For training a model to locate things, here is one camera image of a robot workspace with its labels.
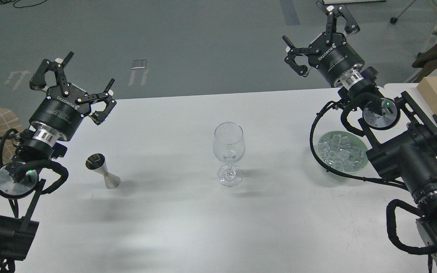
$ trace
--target jigger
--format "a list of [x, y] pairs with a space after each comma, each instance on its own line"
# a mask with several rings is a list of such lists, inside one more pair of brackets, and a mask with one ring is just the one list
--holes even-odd
[[119, 178], [119, 176], [107, 171], [107, 165], [103, 154], [92, 154], [87, 158], [87, 161], [85, 161], [85, 166], [91, 171], [102, 174], [104, 176], [105, 187], [110, 190], [117, 188], [121, 183], [121, 178]]

